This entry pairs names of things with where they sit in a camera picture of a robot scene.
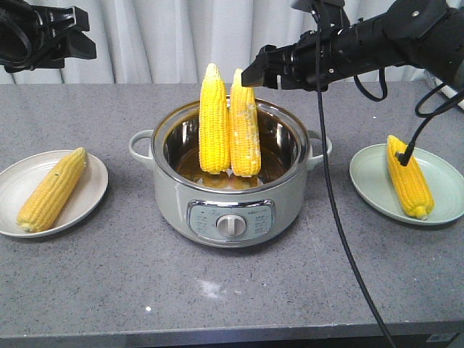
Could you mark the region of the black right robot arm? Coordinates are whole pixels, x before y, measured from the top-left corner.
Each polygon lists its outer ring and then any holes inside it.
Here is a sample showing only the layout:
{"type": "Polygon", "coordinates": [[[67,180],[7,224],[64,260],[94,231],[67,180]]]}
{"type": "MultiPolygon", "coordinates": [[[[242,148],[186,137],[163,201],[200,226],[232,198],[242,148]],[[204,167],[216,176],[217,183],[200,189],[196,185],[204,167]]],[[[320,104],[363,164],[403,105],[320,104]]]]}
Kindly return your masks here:
{"type": "Polygon", "coordinates": [[[315,15],[320,31],[307,31],[289,46],[262,47],[241,75],[243,86],[326,91],[338,80],[410,65],[463,88],[463,11],[445,1],[395,1],[357,23],[348,20],[343,1],[292,6],[315,15]]]}

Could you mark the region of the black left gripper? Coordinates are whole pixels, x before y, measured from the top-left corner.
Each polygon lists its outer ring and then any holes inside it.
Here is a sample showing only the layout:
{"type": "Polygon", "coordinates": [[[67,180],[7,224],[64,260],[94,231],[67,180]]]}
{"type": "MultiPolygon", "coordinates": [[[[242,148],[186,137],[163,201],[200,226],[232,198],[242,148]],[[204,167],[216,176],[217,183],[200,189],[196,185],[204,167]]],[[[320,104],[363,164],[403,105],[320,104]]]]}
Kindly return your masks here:
{"type": "Polygon", "coordinates": [[[79,7],[1,6],[1,66],[8,73],[61,69],[65,58],[96,59],[88,13],[79,7]],[[56,39],[62,36],[62,54],[56,39]]]}

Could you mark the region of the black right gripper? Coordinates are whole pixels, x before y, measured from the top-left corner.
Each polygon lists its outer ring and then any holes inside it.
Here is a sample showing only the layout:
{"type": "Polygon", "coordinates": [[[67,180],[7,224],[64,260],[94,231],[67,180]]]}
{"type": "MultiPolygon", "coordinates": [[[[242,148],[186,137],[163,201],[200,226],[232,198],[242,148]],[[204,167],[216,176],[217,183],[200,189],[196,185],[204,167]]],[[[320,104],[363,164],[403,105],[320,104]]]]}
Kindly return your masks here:
{"type": "Polygon", "coordinates": [[[307,31],[291,45],[263,46],[241,74],[243,87],[323,91],[335,81],[348,78],[344,60],[345,30],[307,31]]]}

